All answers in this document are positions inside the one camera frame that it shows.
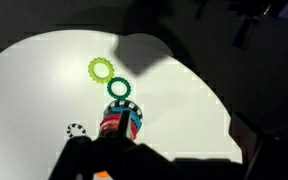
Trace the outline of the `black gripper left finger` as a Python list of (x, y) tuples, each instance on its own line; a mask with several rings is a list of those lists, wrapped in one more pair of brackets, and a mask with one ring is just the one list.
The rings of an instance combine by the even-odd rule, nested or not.
[(94, 180), (97, 148), (96, 142), (89, 137), (69, 139), (48, 180)]

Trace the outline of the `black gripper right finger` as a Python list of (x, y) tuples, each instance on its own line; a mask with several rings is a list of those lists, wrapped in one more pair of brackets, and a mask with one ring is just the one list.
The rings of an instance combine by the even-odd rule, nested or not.
[(130, 111), (124, 110), (121, 112), (117, 136), (130, 138), (131, 133)]

